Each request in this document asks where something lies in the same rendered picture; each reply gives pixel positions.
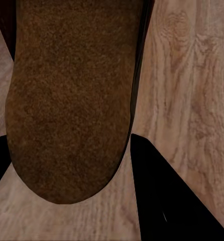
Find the sandal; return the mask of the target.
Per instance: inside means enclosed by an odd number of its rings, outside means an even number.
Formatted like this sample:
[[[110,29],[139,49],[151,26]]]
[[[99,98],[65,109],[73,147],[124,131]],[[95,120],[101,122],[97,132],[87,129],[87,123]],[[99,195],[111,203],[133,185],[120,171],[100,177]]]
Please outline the sandal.
[[[112,180],[135,116],[155,0],[0,0],[14,61],[7,142],[22,181],[70,205]]]

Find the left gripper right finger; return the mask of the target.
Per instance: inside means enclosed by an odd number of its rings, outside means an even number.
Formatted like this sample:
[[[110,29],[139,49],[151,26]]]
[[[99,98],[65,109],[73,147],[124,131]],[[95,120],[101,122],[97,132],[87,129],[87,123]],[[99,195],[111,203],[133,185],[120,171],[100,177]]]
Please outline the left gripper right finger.
[[[153,144],[131,134],[142,241],[224,241],[224,228]]]

